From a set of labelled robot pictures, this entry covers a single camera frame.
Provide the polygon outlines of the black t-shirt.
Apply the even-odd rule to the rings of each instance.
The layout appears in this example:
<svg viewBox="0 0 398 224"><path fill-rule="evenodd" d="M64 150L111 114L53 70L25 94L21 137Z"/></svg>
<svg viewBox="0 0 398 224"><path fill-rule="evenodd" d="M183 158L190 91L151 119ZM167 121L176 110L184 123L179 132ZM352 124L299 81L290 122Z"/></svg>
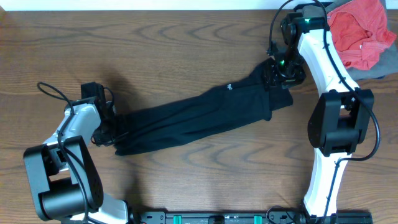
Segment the black t-shirt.
<svg viewBox="0 0 398 224"><path fill-rule="evenodd" d="M249 76L215 86L201 95L125 116L126 135L115 143L116 155L142 154L181 146L260 120L293 104L292 95L265 78L266 60Z"/></svg>

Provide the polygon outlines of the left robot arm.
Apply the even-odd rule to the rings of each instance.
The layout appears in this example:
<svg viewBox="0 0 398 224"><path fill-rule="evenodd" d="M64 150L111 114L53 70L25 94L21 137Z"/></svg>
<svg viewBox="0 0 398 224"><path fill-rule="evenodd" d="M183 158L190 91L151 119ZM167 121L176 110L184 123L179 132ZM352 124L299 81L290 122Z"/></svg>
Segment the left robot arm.
<svg viewBox="0 0 398 224"><path fill-rule="evenodd" d="M81 98L68 99L60 90L54 98L66 101L64 118L41 145L23 155L35 211L43 221L61 223L133 223L123 200L106 194L88 145L109 146L118 137L114 100L107 88L91 82L81 86Z"/></svg>

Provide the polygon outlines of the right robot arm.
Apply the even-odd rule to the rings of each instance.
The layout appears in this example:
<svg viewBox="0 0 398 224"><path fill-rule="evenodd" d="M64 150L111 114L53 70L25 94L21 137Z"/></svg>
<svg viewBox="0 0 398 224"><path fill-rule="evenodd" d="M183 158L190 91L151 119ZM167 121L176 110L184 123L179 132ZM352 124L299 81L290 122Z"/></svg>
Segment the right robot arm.
<svg viewBox="0 0 398 224"><path fill-rule="evenodd" d="M314 149L312 176L301 210L293 223L372 223L370 212L339 212L338 190L348 162L370 159L381 137L372 111L374 95L350 77L333 45L327 15L305 17L290 12L280 23L287 48L269 41L264 77L272 87L288 89L301 84L307 64L319 99L308 121Z"/></svg>

